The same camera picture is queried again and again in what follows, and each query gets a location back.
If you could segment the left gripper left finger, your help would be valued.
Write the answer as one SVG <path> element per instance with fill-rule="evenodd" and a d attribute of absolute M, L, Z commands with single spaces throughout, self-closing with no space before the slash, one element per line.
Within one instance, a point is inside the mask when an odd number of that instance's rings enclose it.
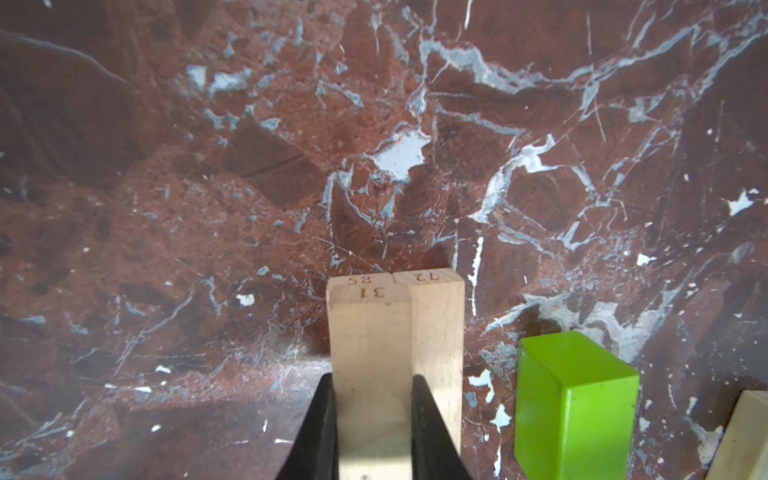
<path fill-rule="evenodd" d="M 276 480 L 338 480 L 336 399 L 332 374 L 324 374 Z"/>

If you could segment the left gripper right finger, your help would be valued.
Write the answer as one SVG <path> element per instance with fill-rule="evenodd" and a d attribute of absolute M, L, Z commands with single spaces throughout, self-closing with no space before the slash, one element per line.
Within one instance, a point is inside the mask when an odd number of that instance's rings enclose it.
<path fill-rule="evenodd" d="M 415 480 L 471 480 L 426 379 L 414 375 L 411 395 L 412 470 Z"/>

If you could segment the wood block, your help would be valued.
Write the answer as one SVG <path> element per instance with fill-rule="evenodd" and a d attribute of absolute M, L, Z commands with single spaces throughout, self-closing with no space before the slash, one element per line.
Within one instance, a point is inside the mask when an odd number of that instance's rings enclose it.
<path fill-rule="evenodd" d="M 339 476 L 409 479 L 412 321 L 388 273 L 330 279 L 326 290 Z"/>
<path fill-rule="evenodd" d="M 412 366 L 461 449 L 465 281 L 450 268 L 397 272 L 412 300 Z"/>
<path fill-rule="evenodd" d="M 706 479 L 767 480 L 767 392 L 739 396 Z"/>

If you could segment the green block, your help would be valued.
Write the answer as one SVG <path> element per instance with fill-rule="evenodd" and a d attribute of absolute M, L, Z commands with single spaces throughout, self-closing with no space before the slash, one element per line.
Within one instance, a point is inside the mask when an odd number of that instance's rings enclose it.
<path fill-rule="evenodd" d="M 529 479 L 623 479 L 640 375 L 570 331 L 518 352 L 514 454 Z"/>

